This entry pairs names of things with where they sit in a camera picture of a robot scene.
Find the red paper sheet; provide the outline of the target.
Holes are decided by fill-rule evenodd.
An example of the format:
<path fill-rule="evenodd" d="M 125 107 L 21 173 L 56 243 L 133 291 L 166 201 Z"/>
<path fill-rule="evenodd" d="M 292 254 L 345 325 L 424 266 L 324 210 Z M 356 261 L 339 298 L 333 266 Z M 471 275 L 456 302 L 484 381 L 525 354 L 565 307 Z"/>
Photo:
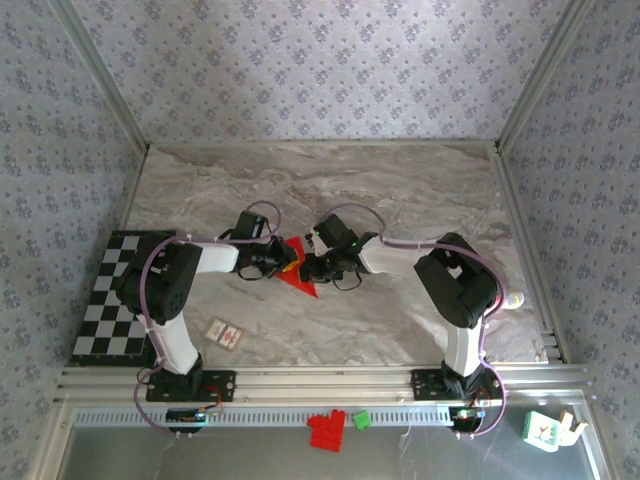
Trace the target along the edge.
<path fill-rule="evenodd" d="M 288 244 L 300 244 L 303 248 L 303 242 L 302 242 L 302 238 L 301 237 L 291 237 L 285 240 L 285 243 Z M 306 293 L 310 296 L 312 296 L 313 298 L 317 298 L 317 292 L 316 292 L 316 288 L 315 288 L 315 284 L 314 283 L 305 283 L 302 282 L 300 280 L 299 277 L 299 268 L 291 270 L 289 272 L 281 272 L 281 273 L 277 273 L 275 275 L 275 277 L 285 283 L 287 283 L 288 285 L 302 291 L 303 293 Z"/>

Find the steel sheet shelf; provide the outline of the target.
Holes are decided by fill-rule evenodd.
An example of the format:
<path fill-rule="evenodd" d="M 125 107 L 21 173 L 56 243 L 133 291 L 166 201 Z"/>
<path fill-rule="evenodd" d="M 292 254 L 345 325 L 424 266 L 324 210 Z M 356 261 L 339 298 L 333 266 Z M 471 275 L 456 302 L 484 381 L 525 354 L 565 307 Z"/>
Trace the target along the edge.
<path fill-rule="evenodd" d="M 582 446 L 545 453 L 514 426 L 475 440 L 435 427 L 348 428 L 340 452 L 310 431 L 223 428 L 174 440 L 150 428 L 78 428 L 58 480 L 601 480 Z"/>

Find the small printed playing card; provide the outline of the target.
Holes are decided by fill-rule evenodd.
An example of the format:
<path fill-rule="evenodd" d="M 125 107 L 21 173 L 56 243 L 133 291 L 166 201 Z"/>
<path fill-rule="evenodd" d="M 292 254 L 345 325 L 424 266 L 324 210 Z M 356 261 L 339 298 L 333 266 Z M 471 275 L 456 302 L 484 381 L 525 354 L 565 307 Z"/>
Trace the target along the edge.
<path fill-rule="evenodd" d="M 205 332 L 205 338 L 227 351 L 233 351 L 243 334 L 244 330 L 241 327 L 215 317 Z"/>

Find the red toy brick stack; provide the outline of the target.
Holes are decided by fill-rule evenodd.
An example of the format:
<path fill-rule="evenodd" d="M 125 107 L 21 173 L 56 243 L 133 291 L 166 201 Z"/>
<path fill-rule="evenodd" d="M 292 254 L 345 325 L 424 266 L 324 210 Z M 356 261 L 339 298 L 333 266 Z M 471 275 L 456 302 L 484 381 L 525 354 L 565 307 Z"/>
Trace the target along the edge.
<path fill-rule="evenodd" d="M 310 446 L 313 448 L 340 453 L 343 445 L 346 413 L 332 410 L 329 415 L 313 415 L 307 420 L 311 428 Z"/>

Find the black white checkerboard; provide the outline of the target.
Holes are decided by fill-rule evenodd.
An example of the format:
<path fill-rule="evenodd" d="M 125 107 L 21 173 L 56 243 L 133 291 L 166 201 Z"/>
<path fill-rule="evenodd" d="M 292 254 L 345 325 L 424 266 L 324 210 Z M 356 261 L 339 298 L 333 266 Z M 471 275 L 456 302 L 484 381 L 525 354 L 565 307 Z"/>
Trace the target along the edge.
<path fill-rule="evenodd" d="M 136 316 L 117 298 L 114 281 L 135 254 L 145 230 L 111 233 L 72 351 L 81 367 L 149 367 L 155 350 Z"/>

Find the white green toy clock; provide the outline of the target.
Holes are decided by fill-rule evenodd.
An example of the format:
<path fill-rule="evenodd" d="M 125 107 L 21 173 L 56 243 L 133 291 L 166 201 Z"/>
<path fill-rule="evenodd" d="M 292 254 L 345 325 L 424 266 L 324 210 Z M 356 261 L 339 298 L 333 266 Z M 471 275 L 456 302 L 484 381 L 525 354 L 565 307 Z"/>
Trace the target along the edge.
<path fill-rule="evenodd" d="M 554 453 L 559 449 L 560 428 L 558 420 L 530 411 L 524 418 L 522 440 L 544 452 Z"/>

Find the beige wooden toy piece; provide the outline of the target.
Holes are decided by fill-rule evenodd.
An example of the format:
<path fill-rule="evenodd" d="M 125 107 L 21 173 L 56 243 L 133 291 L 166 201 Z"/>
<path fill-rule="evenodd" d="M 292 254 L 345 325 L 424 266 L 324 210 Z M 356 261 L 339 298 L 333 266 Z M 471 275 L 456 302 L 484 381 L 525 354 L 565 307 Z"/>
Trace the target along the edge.
<path fill-rule="evenodd" d="M 559 417 L 558 445 L 570 447 L 577 443 L 585 429 L 589 426 L 588 421 L 578 421 L 568 410 L 563 410 Z"/>

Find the aluminium front rail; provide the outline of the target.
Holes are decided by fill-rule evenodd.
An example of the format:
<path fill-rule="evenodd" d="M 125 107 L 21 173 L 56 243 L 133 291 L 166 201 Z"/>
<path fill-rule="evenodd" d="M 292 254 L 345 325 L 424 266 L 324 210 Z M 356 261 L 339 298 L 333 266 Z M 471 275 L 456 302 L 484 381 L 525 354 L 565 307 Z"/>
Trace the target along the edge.
<path fill-rule="evenodd" d="M 237 367 L 233 403 L 247 406 L 399 405 L 413 401 L 410 366 Z M 597 395 L 588 368 L 571 364 L 497 366 L 510 400 L 559 398 L 567 403 Z M 56 402 L 126 405 L 133 400 L 132 368 L 63 370 Z"/>

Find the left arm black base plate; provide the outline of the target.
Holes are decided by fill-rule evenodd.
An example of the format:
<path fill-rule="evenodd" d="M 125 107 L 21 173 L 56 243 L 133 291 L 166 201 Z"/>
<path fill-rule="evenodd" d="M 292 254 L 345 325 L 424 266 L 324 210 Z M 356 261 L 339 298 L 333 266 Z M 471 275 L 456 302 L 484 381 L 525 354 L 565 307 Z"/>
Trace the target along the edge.
<path fill-rule="evenodd" d="M 236 372 L 232 370 L 201 370 L 177 375 L 165 370 L 148 380 L 147 402 L 232 402 L 235 393 Z"/>

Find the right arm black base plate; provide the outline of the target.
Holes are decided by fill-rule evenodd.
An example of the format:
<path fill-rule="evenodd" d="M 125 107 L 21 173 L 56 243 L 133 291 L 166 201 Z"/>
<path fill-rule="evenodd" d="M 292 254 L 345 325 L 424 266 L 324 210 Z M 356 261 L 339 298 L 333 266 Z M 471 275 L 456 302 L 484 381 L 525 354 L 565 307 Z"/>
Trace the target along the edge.
<path fill-rule="evenodd" d="M 416 401 L 427 400 L 471 400 L 477 393 L 486 392 L 490 399 L 499 399 L 502 388 L 496 375 L 480 367 L 463 377 L 446 365 L 440 368 L 414 369 L 410 374 L 410 385 Z"/>

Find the aluminium table side rail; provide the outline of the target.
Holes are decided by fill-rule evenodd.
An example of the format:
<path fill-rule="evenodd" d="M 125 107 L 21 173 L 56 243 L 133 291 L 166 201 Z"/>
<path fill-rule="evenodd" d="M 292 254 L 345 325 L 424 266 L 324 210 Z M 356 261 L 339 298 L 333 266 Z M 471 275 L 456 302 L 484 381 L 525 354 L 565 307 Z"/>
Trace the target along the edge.
<path fill-rule="evenodd" d="M 145 146 L 145 150 L 143 152 L 142 158 L 139 161 L 138 166 L 136 167 L 135 174 L 133 176 L 133 180 L 132 180 L 130 189 L 128 191 L 127 197 L 126 197 L 126 201 L 124 203 L 122 215 L 120 216 L 120 219 L 119 219 L 119 222 L 118 222 L 118 230 L 124 230 L 126 225 L 127 225 L 127 222 L 128 222 L 129 216 L 130 216 L 130 212 L 131 212 L 131 209 L 132 209 L 132 205 L 133 205 L 133 202 L 135 200 L 136 192 L 137 192 L 140 180 L 141 180 L 141 176 L 142 176 L 142 173 L 144 171 L 145 164 L 146 164 L 146 161 L 147 161 L 147 158 L 148 158 L 148 155 L 149 155 L 149 150 L 150 150 L 150 144 L 147 144 Z"/>
<path fill-rule="evenodd" d="M 547 358 L 551 363 L 570 364 L 573 360 L 562 332 L 560 316 L 544 275 L 544 268 L 510 166 L 495 145 L 490 145 L 489 153 L 495 163 L 497 182 L 511 223 L 516 250 L 530 294 L 530 303 L 537 315 Z"/>

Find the aluminium frame post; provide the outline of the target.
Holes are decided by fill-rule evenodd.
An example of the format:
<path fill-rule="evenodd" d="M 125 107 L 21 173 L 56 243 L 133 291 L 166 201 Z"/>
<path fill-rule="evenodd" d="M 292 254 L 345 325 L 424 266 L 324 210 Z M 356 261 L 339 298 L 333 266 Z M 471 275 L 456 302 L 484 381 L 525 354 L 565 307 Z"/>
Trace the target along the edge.
<path fill-rule="evenodd" d="M 512 149 L 595 2 L 596 0 L 567 0 L 497 137 L 496 149 L 500 155 L 506 155 Z"/>
<path fill-rule="evenodd" d="M 107 106 L 115 115 L 132 145 L 145 156 L 148 151 L 148 142 L 72 1 L 48 0 L 48 2 L 99 87 Z"/>

